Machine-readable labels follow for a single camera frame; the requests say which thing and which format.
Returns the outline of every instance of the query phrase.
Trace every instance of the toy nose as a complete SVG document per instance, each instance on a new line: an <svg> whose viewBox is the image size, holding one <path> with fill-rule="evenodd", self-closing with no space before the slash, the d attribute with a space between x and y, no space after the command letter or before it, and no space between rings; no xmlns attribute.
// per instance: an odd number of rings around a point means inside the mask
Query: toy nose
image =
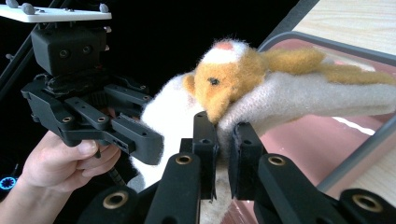
<svg viewBox="0 0 396 224"><path fill-rule="evenodd" d="M219 42L215 45L215 49L233 49L233 44L231 42Z"/></svg>

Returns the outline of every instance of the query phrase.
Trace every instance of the blue led light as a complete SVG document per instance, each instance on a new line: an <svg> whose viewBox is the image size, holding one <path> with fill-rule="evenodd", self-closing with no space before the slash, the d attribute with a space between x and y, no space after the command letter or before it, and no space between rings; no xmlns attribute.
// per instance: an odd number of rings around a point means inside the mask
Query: blue led light
<svg viewBox="0 0 396 224"><path fill-rule="evenodd" d="M12 189L15 184L17 184L17 179L11 176L7 176L0 180L0 189Z"/></svg>

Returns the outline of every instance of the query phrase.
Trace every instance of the stuffed animal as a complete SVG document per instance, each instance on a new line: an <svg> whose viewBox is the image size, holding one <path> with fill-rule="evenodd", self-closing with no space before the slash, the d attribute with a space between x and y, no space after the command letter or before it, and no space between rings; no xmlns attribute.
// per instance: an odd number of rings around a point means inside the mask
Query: stuffed animal
<svg viewBox="0 0 396 224"><path fill-rule="evenodd" d="M396 109L391 75L326 61L315 48L258 52L247 43L216 42L188 74L169 80L146 106L140 122L163 136L158 165L133 157L139 175L128 186L140 191L159 181L181 138L192 138L193 117L206 111L216 125L220 154L215 201L201 201L200 223L220 223L232 202L227 166L232 131L249 122L258 136L304 115L379 115Z"/></svg>

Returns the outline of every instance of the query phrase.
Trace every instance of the toy ear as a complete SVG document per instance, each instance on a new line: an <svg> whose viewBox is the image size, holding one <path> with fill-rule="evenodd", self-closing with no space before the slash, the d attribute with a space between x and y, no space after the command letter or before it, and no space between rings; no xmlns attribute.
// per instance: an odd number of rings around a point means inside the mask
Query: toy ear
<svg viewBox="0 0 396 224"><path fill-rule="evenodd" d="M262 53L272 72L300 75L316 70L325 54L314 48L269 49Z"/></svg>
<svg viewBox="0 0 396 224"><path fill-rule="evenodd" d="M183 77L183 87L191 95L195 95L195 81L194 81L194 75L193 74L188 74L188 75Z"/></svg>

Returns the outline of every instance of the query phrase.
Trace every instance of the human hand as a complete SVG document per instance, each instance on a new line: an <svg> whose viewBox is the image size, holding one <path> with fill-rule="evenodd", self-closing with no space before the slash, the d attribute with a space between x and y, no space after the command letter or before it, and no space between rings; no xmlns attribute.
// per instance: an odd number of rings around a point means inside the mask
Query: human hand
<svg viewBox="0 0 396 224"><path fill-rule="evenodd" d="M98 149L101 158L94 157ZM18 181L32 187L71 192L109 171L120 154L118 147L100 146L93 140L68 147L58 135L48 131L29 155Z"/></svg>

